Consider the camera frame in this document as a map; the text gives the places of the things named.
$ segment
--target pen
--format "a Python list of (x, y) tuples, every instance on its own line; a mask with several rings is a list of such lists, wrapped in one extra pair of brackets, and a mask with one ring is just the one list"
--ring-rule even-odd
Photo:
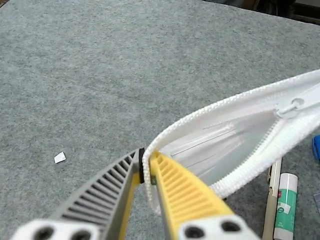
[(282, 158), (272, 165), (269, 172), (269, 194), (266, 202), (262, 240), (274, 239), (274, 226), (278, 202), (278, 190)]

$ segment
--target zipper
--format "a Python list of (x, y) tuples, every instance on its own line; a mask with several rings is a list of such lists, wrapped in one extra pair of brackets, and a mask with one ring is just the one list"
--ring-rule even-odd
[[(243, 92), (229, 98), (223, 99), (204, 108), (201, 108), (183, 118), (176, 121), (174, 124), (163, 130), (148, 146), (143, 158), (143, 175), (145, 180), (146, 194), (147, 198), (151, 204), (152, 209), (160, 214), (159, 202), (155, 198), (154, 189), (151, 186), (150, 179), (150, 169), (149, 169), (149, 157), (153, 151), (161, 149), (166, 144), (170, 143), (170, 139), (177, 139), (185, 136), (184, 134), (189, 134), (194, 131), (195, 126), (198, 124), (193, 121), (205, 120), (206, 115), (210, 114), (212, 111), (216, 111), (221, 107), (227, 106), (233, 108), (233, 103), (242, 101), (243, 104), (248, 104), (249, 101), (255, 101), (261, 96), (266, 99), (267, 102), (274, 101), (277, 98), (283, 99), (287, 94), (292, 94), (291, 90), (296, 91), (298, 89), (304, 88), (306, 86), (312, 86), (305, 90), (303, 93), (298, 94), (297, 97), (293, 97), (290, 101), (283, 101), (280, 104), (270, 104), (269, 111), (273, 111), (278, 120), (272, 125), (270, 130), (265, 134), (265, 137), (260, 141), (256, 148), (252, 151), (252, 154), (246, 158), (246, 160), (236, 169), (232, 170), (228, 175), (223, 177), (221, 180), (212, 184), (212, 188), (216, 194), (224, 198), (228, 195), (234, 193), (236, 190), (245, 185), (248, 181), (255, 178), (259, 173), (264, 171), (266, 168), (271, 166), (277, 158), (282, 157), (286, 152), (292, 149), (299, 141), (305, 138), (311, 131), (313, 131), (318, 125), (320, 125), (320, 70), (315, 70), (305, 74), (301, 74), (295, 77), (285, 79), (283, 81), (275, 82), (269, 85), (261, 86), (247, 92)], [(309, 110), (312, 107), (316, 107), (318, 112), (312, 112), (309, 114)], [(252, 109), (243, 109), (244, 113), (240, 114), (243, 116), (250, 116), (255, 113), (256, 109), (252, 112)], [(291, 122), (292, 118), (297, 116), (299, 113), (307, 110), (306, 117), (303, 119), (297, 119)], [(235, 109), (231, 110), (232, 114), (237, 112)], [(230, 117), (229, 121), (238, 119), (238, 117)], [(216, 126), (224, 121), (217, 121), (213, 125)], [(282, 132), (283, 127), (286, 125), (286, 132)], [(277, 135), (281, 135), (282, 138), (288, 138), (288, 136), (296, 136), (296, 138), (286, 139), (287, 145), (283, 145), (282, 139), (279, 140)]]
[(312, 132), (317, 126), (320, 125), (319, 96), (320, 83), (292, 98), (289, 101), (290, 104), (277, 104), (275, 113), (276, 115), (278, 115), (279, 120), (277, 120), (273, 124), (273, 126), (265, 134), (265, 137), (256, 146), (250, 156), (248, 156), (239, 167), (237, 167), (223, 179), (219, 180), (217, 183), (214, 183), (209, 187), (221, 198), (225, 198), (237, 191), (244, 184), (255, 178), (256, 173), (260, 174), (265, 168), (271, 166), (273, 164), (273, 159), (276, 160), (278, 158), (281, 158), (287, 151), (293, 148), (295, 144), (290, 145), (289, 143), (286, 148), (284, 148), (283, 144), (281, 143), (274, 144), (273, 153), (271, 154), (270, 152), (265, 152), (264, 150), (270, 144), (272, 144), (277, 134), (281, 130), (283, 130), (288, 121), (293, 121), (291, 119), (295, 118), (303, 110), (310, 110), (313, 107), (313, 115), (311, 114), (309, 120), (305, 120), (304, 122), (299, 122), (298, 120), (296, 120), (296, 123), (293, 124), (291, 128), (286, 129), (287, 136), (292, 136), (293, 134), (296, 134), (297, 131), (301, 131), (301, 129), (303, 129), (303, 133), (299, 136), (299, 141), (303, 140), (310, 132)]

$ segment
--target zipper teeth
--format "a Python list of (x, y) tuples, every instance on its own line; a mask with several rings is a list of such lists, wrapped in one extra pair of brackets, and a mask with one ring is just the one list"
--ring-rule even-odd
[[(240, 189), (243, 185), (254, 179), (260, 173), (262, 173), (266, 168), (270, 167), (274, 161), (288, 151), (290, 151), (297, 143), (302, 141), (307, 135), (309, 135), (316, 127), (320, 125), (320, 107), (318, 110), (313, 111), (313, 116), (309, 118), (307, 121), (303, 119), (297, 119), (293, 126), (290, 129), (286, 130), (288, 133), (284, 136), (283, 140), (276, 139), (275, 142), (272, 141), (272, 145), (266, 152), (259, 152), (257, 155), (255, 154), (257, 151), (253, 152), (249, 158), (244, 161), (241, 166), (237, 169), (233, 170), (227, 176), (225, 176), (220, 181), (209, 186), (218, 196), (221, 198), (225, 198), (235, 191)], [(266, 139), (267, 142), (271, 142), (273, 140), (274, 135), (279, 132), (279, 129), (286, 124), (287, 119), (281, 119), (273, 126), (273, 130), (269, 134)], [(289, 141), (286, 139), (286, 136), (291, 136), (292, 133), (296, 133), (297, 130), (301, 132), (301, 134), (296, 137), (293, 141)]]
[[(259, 148), (264, 145), (265, 142), (269, 143), (270, 140), (273, 138), (274, 134), (273, 131), (274, 129), (276, 128), (276, 126), (279, 124), (280, 121), (283, 121), (283, 120), (278, 120), (276, 121), (271, 127), (270, 129), (267, 131), (267, 133), (264, 135), (264, 137), (260, 140), (259, 144), (254, 148), (254, 150), (250, 153), (250, 155), (236, 168), (238, 170), (241, 170), (241, 175), (242, 176), (247, 176), (248, 174), (250, 175), (251, 174), (251, 169), (248, 169), (248, 168), (245, 168), (244, 170), (242, 170), (242, 167), (244, 166), (244, 164), (250, 159), (252, 158), (256, 153), (257, 151), (259, 150)], [(231, 176), (232, 172), (230, 172), (228, 175), (224, 176), (222, 179), (220, 179), (218, 182), (216, 182), (215, 184), (212, 184), (210, 185), (209, 187), (213, 190), (215, 190), (215, 186), (219, 186), (219, 188), (222, 188), (222, 189), (228, 189), (226, 188), (226, 185), (228, 185), (228, 181), (227, 179)]]
[(252, 90), (249, 90), (247, 92), (243, 92), (234, 96), (231, 96), (229, 98), (225, 98), (223, 100), (220, 100), (216, 103), (213, 103), (211, 105), (205, 106), (204, 108), (201, 108), (199, 110), (197, 110), (196, 112), (193, 112), (183, 118), (181, 118), (180, 120), (176, 121), (174, 124), (172, 124), (171, 126), (169, 126), (168, 128), (166, 128), (165, 130), (163, 130), (152, 142), (151, 144), (147, 147), (143, 157), (142, 157), (142, 166), (143, 166), (143, 175), (144, 175), (144, 182), (145, 182), (145, 188), (146, 188), (146, 194), (147, 194), (147, 198), (148, 201), (153, 209), (154, 212), (156, 212), (157, 214), (161, 214), (160, 212), (160, 208), (158, 205), (154, 204), (153, 201), (153, 194), (151, 191), (151, 177), (150, 177), (150, 168), (149, 168), (149, 157), (152, 154), (152, 152), (154, 150), (156, 150), (157, 145), (160, 143), (160, 141), (167, 136), (168, 134), (170, 134), (170, 132), (172, 132), (173, 130), (175, 130), (176, 128), (179, 128), (187, 123), (189, 123), (192, 119), (200, 117), (208, 112), (211, 112), (213, 110), (216, 110), (217, 108), (219, 108), (222, 105), (226, 105), (229, 103), (233, 103), (239, 99), (245, 99), (248, 97), (254, 97), (254, 96), (258, 96), (260, 94), (260, 92), (265, 92), (266, 94), (269, 93), (270, 91), (278, 91), (281, 89), (282, 86), (288, 85), (288, 87), (293, 86), (295, 83), (299, 83), (299, 82), (303, 82), (306, 80), (306, 78), (308, 78), (311, 75), (317, 75), (319, 74), (319, 70), (315, 70), (313, 72), (308, 72), (302, 75), (298, 75), (298, 76), (294, 76), (282, 81), (278, 81), (278, 82), (274, 82), (272, 84), (269, 85), (265, 85), (265, 86), (261, 86)]

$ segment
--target screw hole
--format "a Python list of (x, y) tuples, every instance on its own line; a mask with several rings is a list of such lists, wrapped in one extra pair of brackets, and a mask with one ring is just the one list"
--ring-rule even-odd
[(223, 222), (221, 227), (225, 232), (238, 232), (238, 231), (240, 231), (239, 225), (232, 222), (232, 221)]
[(205, 235), (205, 232), (199, 227), (190, 226), (185, 230), (184, 234), (188, 239), (199, 239)]
[(51, 236), (54, 233), (54, 229), (50, 226), (43, 227), (39, 229), (35, 235), (34, 235), (34, 240), (48, 240), (51, 238)]
[(90, 233), (88, 231), (82, 230), (82, 231), (76, 232), (72, 236), (71, 240), (89, 240), (90, 237), (91, 237), (91, 235), (90, 235)]

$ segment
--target blue object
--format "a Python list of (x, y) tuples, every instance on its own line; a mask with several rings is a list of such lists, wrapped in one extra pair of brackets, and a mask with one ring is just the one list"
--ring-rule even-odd
[(320, 161), (320, 135), (317, 135), (312, 140), (312, 149), (315, 159)]

